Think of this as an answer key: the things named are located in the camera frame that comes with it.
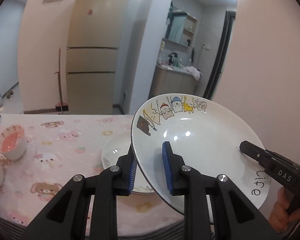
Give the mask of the person's right hand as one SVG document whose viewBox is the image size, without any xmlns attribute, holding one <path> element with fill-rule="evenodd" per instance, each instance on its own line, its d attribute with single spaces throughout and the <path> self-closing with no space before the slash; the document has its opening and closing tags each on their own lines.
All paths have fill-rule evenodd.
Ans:
<svg viewBox="0 0 300 240">
<path fill-rule="evenodd" d="M 300 219 L 300 208 L 289 215 L 287 212 L 289 205 L 290 201 L 287 198 L 286 188 L 281 187 L 277 193 L 277 201 L 274 203 L 268 218 L 268 222 L 277 232 L 286 231 L 289 223 Z"/>
</svg>

